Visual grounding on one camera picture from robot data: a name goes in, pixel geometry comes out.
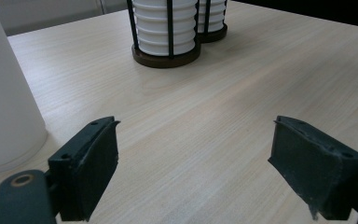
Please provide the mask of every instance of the round dark base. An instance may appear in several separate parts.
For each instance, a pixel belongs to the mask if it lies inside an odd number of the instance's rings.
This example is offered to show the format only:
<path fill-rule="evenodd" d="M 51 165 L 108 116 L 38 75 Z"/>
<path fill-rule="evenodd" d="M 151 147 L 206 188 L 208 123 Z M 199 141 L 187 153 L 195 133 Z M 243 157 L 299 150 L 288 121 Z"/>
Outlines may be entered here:
<path fill-rule="evenodd" d="M 210 32 L 208 34 L 204 33 L 198 33 L 197 37 L 199 38 L 199 41 L 203 43 L 211 43 L 217 40 L 223 39 L 227 34 L 227 25 L 224 23 L 224 26 L 221 30 Z"/>
<path fill-rule="evenodd" d="M 153 68 L 173 68 L 194 62 L 201 53 L 201 44 L 196 42 L 196 47 L 184 54 L 179 54 L 170 58 L 168 56 L 153 56 L 146 54 L 132 45 L 133 59 L 144 66 Z"/>

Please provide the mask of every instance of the black plastic bracket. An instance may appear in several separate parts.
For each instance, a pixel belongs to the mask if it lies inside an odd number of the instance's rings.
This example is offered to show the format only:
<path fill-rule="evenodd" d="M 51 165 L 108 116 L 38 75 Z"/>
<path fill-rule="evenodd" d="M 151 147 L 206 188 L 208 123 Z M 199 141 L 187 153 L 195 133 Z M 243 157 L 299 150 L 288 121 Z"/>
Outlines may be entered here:
<path fill-rule="evenodd" d="M 0 224 L 89 220 L 117 168 L 114 117 L 89 123 L 48 159 L 49 170 L 29 170 L 0 185 Z"/>
<path fill-rule="evenodd" d="M 358 152 L 308 123 L 277 117 L 269 162 L 290 187 L 329 220 L 358 212 Z"/>

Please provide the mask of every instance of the metal rod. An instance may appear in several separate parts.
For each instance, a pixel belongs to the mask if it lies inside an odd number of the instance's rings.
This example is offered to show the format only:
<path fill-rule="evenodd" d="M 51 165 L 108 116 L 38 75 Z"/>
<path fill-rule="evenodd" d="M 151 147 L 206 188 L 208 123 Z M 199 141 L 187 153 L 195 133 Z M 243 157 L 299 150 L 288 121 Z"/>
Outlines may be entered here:
<path fill-rule="evenodd" d="M 173 5 L 172 0 L 167 0 L 167 14 L 168 14 L 168 53 L 170 58 L 173 58 Z"/>
<path fill-rule="evenodd" d="M 204 23 L 204 33 L 208 34 L 209 29 L 209 14 L 211 11 L 211 0 L 206 0 L 206 8 L 205 8 L 205 23 Z"/>
<path fill-rule="evenodd" d="M 136 33 L 136 26 L 135 26 L 135 18 L 133 16 L 133 5 L 132 0 L 127 0 L 127 6 L 129 8 L 129 15 L 130 15 L 130 23 L 131 23 L 131 31 L 132 31 L 132 39 L 133 39 L 133 46 L 138 49 L 139 43 L 138 43 L 138 36 Z"/>
<path fill-rule="evenodd" d="M 225 10 L 223 11 L 223 23 L 225 23 L 225 19 L 226 19 L 226 9 L 227 9 L 227 0 L 225 1 Z"/>
<path fill-rule="evenodd" d="M 104 0 L 100 0 L 100 4 L 101 4 L 101 10 L 103 12 L 103 15 L 107 14 L 107 8 L 106 8 L 106 3 Z"/>
<path fill-rule="evenodd" d="M 194 27 L 194 31 L 196 35 L 194 36 L 194 41 L 197 43 L 197 33 L 199 32 L 199 17 L 200 17 L 200 0 L 196 3 L 197 14 L 194 16 L 194 20 L 196 20 L 196 27 Z"/>

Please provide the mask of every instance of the light wood tabletop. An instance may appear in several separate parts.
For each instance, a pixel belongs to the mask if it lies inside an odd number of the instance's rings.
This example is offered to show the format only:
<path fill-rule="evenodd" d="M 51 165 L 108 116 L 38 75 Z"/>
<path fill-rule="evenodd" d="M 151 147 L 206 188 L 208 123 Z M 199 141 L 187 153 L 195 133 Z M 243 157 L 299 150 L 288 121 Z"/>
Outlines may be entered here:
<path fill-rule="evenodd" d="M 314 222 L 267 159 L 278 115 L 358 151 L 358 27 L 231 1 L 226 24 L 225 39 L 173 69 L 133 60 L 127 10 L 10 37 L 48 140 L 0 183 L 46 171 L 113 115 L 118 167 L 90 223 L 356 223 L 353 211 Z"/>

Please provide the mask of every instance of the cylindrical holder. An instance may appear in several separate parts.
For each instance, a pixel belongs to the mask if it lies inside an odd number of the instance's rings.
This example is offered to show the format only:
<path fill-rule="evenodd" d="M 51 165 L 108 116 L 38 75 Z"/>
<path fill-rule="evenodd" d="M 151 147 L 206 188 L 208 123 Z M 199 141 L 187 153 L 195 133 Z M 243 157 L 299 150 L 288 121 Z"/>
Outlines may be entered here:
<path fill-rule="evenodd" d="M 201 43 L 214 42 L 226 36 L 226 7 L 227 0 L 200 0 L 198 37 Z"/>
<path fill-rule="evenodd" d="M 127 0 L 127 5 L 136 62 L 171 68 L 200 56 L 199 0 Z"/>
<path fill-rule="evenodd" d="M 0 172 L 30 159 L 47 131 L 0 23 Z"/>

